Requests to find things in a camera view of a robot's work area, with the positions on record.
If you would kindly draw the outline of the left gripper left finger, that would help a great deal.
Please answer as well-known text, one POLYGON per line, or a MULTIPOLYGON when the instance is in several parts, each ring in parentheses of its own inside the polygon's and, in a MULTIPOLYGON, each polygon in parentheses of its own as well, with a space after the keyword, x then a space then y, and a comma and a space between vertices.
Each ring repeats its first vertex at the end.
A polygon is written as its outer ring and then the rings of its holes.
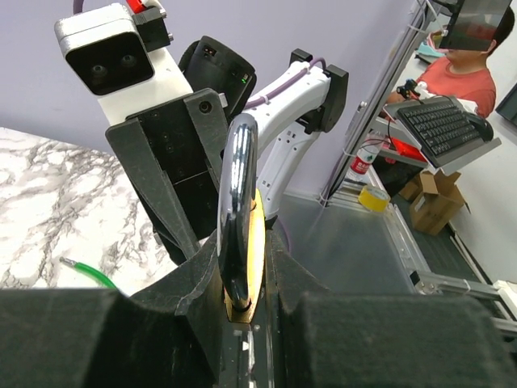
POLYGON ((215 236, 131 297, 116 289, 4 289, 1 384, 214 386, 221 295, 215 236))

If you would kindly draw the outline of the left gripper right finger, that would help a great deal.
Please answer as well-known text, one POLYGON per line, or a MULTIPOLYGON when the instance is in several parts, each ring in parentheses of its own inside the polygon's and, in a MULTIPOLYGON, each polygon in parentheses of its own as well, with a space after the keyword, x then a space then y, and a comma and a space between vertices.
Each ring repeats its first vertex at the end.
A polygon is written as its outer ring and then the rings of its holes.
POLYGON ((513 387, 502 332, 471 297, 346 295, 266 235, 268 344, 279 387, 513 387))

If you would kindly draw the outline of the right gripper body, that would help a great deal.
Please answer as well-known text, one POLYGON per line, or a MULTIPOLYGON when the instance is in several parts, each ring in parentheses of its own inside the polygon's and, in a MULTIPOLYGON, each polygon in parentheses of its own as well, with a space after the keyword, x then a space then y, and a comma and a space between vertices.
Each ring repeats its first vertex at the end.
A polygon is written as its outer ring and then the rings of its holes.
POLYGON ((202 163, 195 160, 200 141, 185 104, 186 98, 194 93, 127 115, 127 120, 140 122, 154 157, 171 181, 188 221, 193 215, 195 177, 202 172, 202 163))

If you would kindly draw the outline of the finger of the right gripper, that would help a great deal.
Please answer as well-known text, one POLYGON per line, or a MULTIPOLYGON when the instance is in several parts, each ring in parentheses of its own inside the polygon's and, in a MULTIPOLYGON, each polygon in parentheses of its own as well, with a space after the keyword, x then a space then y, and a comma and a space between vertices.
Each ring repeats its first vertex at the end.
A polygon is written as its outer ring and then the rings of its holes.
POLYGON ((200 150, 195 160, 202 163, 202 172, 195 177, 193 215, 189 217, 196 237, 207 238, 216 228, 218 189, 222 157, 228 132, 228 121, 220 96, 205 88, 186 98, 187 112, 191 117, 200 150))
POLYGON ((136 191, 170 259, 177 265, 200 249, 171 181, 137 119, 111 126, 106 138, 136 191))

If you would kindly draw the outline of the brass padlock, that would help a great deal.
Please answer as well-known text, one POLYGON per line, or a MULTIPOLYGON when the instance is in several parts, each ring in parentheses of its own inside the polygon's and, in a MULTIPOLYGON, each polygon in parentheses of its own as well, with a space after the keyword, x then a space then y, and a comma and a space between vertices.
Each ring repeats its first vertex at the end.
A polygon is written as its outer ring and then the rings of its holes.
POLYGON ((225 308, 249 324, 257 308, 265 260, 265 216, 256 188, 258 124, 247 113, 229 125, 218 196, 216 247, 225 308))

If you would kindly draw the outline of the green cable lock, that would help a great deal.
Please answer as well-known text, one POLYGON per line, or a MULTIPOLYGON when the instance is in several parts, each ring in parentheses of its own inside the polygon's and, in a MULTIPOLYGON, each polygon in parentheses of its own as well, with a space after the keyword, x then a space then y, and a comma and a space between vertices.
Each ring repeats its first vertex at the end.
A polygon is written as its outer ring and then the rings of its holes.
POLYGON ((95 280, 100 285, 102 285, 106 288, 116 289, 116 285, 106 275, 104 275, 99 270, 92 268, 91 266, 89 266, 87 264, 84 264, 82 262, 78 262, 78 261, 75 261, 72 259, 68 259, 65 257, 60 257, 59 261, 62 264, 74 269, 76 272, 80 272, 81 274, 88 276, 92 280, 95 280))

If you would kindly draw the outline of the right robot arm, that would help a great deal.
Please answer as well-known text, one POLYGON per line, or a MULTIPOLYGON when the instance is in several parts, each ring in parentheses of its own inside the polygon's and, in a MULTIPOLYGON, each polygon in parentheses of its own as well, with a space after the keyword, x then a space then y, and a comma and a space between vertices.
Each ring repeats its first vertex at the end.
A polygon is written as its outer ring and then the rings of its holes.
MULTIPOLYGON (((202 64, 232 56, 210 38, 195 42, 183 64, 194 72, 196 91, 132 114, 106 132, 175 264, 190 259, 216 227, 229 121, 208 85, 214 74, 202 64)), ((282 195, 309 147, 342 115, 348 78, 345 70, 300 49, 292 52, 286 72, 258 93, 255 76, 246 75, 237 109, 254 117, 257 147, 269 151, 256 179, 267 226, 275 223, 282 195)))

